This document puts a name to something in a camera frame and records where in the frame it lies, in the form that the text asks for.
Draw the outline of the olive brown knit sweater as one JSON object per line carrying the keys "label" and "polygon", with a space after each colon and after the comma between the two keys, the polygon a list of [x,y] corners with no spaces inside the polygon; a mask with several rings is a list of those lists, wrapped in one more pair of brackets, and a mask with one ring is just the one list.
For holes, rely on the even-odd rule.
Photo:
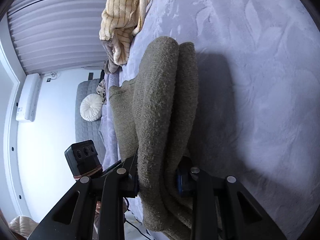
{"label": "olive brown knit sweater", "polygon": [[144,226],[169,239],[189,239],[192,203],[178,195],[174,175],[188,153],[198,104],[194,45],[156,38],[137,76],[108,93],[120,157],[137,156]]}

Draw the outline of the grey quilted headboard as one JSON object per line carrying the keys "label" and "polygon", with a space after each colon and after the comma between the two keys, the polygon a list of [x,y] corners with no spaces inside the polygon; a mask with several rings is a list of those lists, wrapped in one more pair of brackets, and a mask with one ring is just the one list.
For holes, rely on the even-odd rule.
{"label": "grey quilted headboard", "polygon": [[106,154],[102,133],[100,131],[101,116],[99,118],[84,119],[80,114],[80,106],[83,100],[91,94],[97,95],[96,88],[99,79],[81,82],[78,85],[75,99],[75,142],[92,140],[98,153],[98,159],[102,163]]}

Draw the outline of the round white pleated cushion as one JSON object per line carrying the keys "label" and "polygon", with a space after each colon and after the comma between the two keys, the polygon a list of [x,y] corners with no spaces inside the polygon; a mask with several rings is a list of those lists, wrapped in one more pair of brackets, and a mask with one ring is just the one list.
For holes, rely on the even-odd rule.
{"label": "round white pleated cushion", "polygon": [[103,97],[89,94],[80,104],[80,115],[86,121],[97,121],[102,116]]}

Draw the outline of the grey brown fleece garment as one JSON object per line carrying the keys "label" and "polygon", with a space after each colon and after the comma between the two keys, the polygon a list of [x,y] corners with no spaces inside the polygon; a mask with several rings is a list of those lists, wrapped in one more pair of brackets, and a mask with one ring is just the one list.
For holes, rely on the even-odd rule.
{"label": "grey brown fleece garment", "polygon": [[116,64],[114,62],[114,52],[113,52],[113,45],[111,40],[107,41],[107,40],[102,40],[101,41],[104,50],[107,53],[107,60],[105,61],[104,64],[104,71],[106,74],[113,74],[115,73],[118,68],[120,67],[120,65]]}

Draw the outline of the grey pleated curtain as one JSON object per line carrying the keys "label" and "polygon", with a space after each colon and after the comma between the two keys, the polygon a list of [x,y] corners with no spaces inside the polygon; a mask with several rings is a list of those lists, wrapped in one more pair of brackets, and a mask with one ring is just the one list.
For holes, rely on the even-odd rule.
{"label": "grey pleated curtain", "polygon": [[106,0],[14,0],[11,40],[27,74],[72,68],[101,69],[107,54],[99,39]]}

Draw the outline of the cream striped fleece garment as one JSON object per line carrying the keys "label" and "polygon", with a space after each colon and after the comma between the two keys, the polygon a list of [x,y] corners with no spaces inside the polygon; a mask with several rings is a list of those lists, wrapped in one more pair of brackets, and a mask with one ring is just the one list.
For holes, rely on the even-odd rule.
{"label": "cream striped fleece garment", "polygon": [[111,40],[114,62],[127,64],[131,42],[142,29],[151,0],[106,0],[101,14],[100,40]]}

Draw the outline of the lavender embossed bed blanket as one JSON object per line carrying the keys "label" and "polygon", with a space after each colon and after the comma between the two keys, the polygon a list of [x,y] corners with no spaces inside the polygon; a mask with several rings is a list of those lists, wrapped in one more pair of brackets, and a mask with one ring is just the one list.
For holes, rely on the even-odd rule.
{"label": "lavender embossed bed blanket", "polygon": [[120,81],[147,45],[193,42],[199,103],[190,150],[238,178],[288,239],[319,206],[319,30],[300,0],[152,0]]}

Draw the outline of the white wall air conditioner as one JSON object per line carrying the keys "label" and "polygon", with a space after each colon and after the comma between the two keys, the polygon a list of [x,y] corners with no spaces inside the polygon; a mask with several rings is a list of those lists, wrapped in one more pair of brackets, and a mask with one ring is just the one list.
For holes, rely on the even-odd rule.
{"label": "white wall air conditioner", "polygon": [[40,74],[27,75],[17,106],[16,120],[18,122],[33,122],[35,120],[40,86]]}

